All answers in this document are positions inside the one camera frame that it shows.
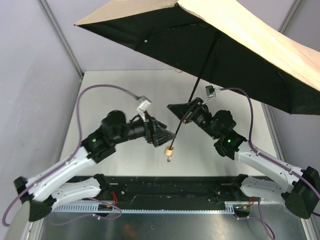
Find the beige folding umbrella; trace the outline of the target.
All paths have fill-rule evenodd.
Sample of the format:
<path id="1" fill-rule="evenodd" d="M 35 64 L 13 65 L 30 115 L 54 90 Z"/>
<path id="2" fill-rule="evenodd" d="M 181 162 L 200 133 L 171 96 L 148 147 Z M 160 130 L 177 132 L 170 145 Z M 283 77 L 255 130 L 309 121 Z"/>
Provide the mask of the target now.
<path id="1" fill-rule="evenodd" d="M 286 113 L 320 113 L 320 53 L 236 0 L 111 0 L 75 25 Z"/>

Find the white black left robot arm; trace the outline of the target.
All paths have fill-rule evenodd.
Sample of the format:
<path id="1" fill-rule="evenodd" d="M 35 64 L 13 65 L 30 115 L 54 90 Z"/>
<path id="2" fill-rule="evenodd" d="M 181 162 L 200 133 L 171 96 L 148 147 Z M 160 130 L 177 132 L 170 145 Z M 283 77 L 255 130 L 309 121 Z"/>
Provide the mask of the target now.
<path id="1" fill-rule="evenodd" d="M 116 152 L 116 145 L 144 138 L 148 144 L 160 147 L 175 139 L 176 135 L 154 117 L 139 115 L 130 121 L 120 110 L 111 111 L 100 127 L 89 134 L 79 148 L 65 160 L 31 178 L 14 180 L 22 203 L 29 203 L 30 222 L 43 219 L 59 206 L 82 199 L 103 200 L 110 195 L 111 184 L 104 174 L 76 183 L 68 181 L 83 170 L 95 166 Z"/>

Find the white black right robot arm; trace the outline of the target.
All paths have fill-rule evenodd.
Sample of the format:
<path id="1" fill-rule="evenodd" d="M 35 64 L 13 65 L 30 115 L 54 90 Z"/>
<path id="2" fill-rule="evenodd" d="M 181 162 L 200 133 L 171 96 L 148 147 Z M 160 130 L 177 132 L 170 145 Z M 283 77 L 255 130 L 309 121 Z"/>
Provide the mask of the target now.
<path id="1" fill-rule="evenodd" d="M 271 179 L 242 176 L 239 188 L 245 195 L 283 204 L 299 218 L 311 217 L 320 201 L 320 174 L 315 168 L 285 163 L 254 146 L 234 130 L 236 122 L 229 110 L 212 114 L 199 97 L 167 108 L 182 123 L 193 122 L 214 139 L 220 156 L 248 165 Z"/>

